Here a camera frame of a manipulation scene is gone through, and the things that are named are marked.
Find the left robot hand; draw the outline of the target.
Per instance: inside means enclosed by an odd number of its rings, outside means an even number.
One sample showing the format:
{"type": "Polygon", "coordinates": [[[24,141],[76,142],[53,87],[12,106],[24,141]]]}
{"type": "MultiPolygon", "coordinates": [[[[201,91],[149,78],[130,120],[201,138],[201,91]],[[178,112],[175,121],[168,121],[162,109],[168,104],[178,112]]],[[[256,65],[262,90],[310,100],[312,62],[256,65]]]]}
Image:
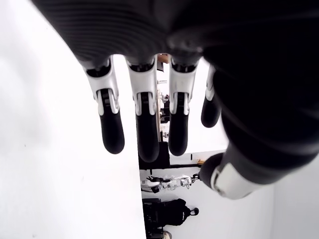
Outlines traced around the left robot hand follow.
{"type": "Polygon", "coordinates": [[[210,69],[201,121],[222,119],[229,144],[200,179],[241,199],[319,153],[319,3],[316,0],[36,0],[81,66],[98,104],[104,147],[125,144],[113,56],[123,55],[140,158],[159,154],[156,70],[169,62],[169,150],[187,148],[200,58],[210,69]]]}

